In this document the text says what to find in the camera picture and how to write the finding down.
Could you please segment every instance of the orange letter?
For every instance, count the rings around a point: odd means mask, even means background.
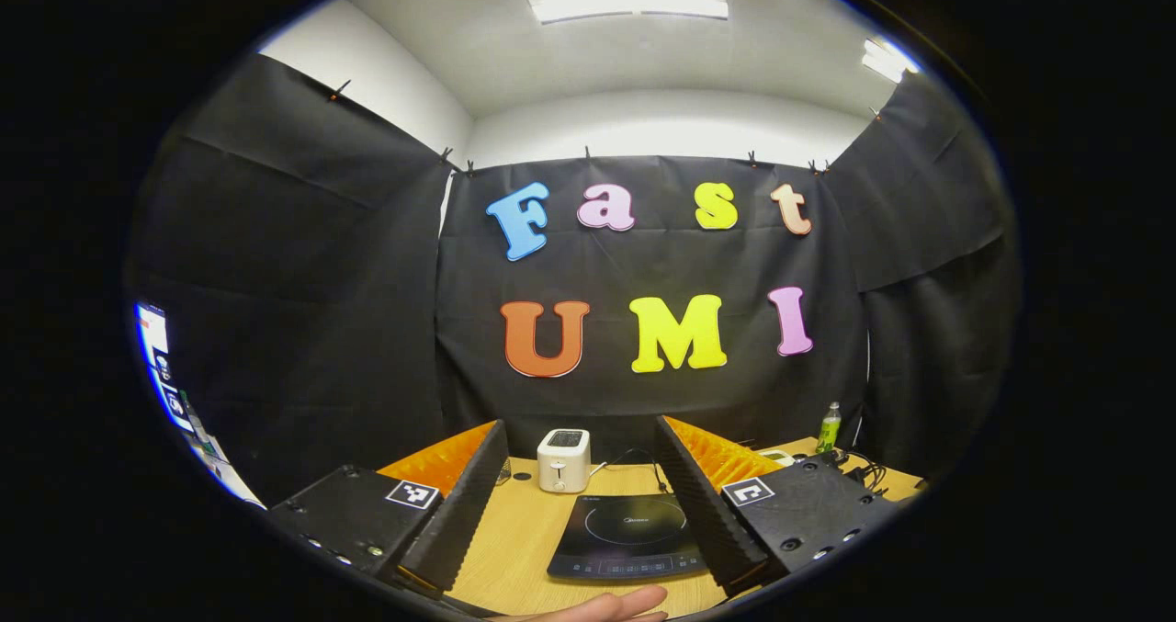
[[[804,236],[811,232],[813,222],[801,216],[800,205],[804,203],[804,195],[793,192],[793,187],[789,183],[783,183],[783,186],[773,190],[769,198],[780,202],[780,216],[784,219],[788,232],[796,233],[799,236]]]
[[[555,303],[555,314],[563,317],[563,346],[554,359],[544,359],[535,353],[535,320],[543,313],[539,303],[507,303],[502,316],[507,317],[507,362],[524,376],[563,376],[575,369],[583,355],[583,317],[588,303],[564,301]]]

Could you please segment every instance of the table surface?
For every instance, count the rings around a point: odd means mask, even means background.
[[[816,439],[801,439],[757,452],[779,449],[789,455],[811,455],[815,447]],[[842,469],[864,464],[864,460],[850,456]],[[457,581],[447,593],[449,596],[503,615],[530,615],[575,606],[602,593],[623,595],[654,582],[669,591],[666,601],[654,610],[664,610],[670,617],[710,608],[726,598],[709,571],[676,578],[603,583],[548,576],[547,566],[563,536],[577,495],[627,496],[659,491],[648,463],[601,469],[579,494],[543,491],[539,488],[536,469],[536,460],[510,457],[512,473],[528,473],[532,477],[510,479],[494,489]],[[917,493],[918,480],[888,469],[880,487],[889,488],[883,497],[898,501]]]

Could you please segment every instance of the black cooktop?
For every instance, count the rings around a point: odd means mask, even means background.
[[[673,494],[576,496],[547,573],[560,578],[656,578],[706,569]]]

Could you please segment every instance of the plastic bottle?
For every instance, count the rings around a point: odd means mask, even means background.
[[[829,413],[821,419],[821,434],[816,439],[816,454],[827,453],[833,449],[833,443],[837,441],[837,429],[841,429],[841,408],[836,401],[829,404]]]

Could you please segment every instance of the white device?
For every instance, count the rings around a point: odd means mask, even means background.
[[[552,429],[539,444],[539,488],[579,494],[588,488],[592,449],[583,429]]]

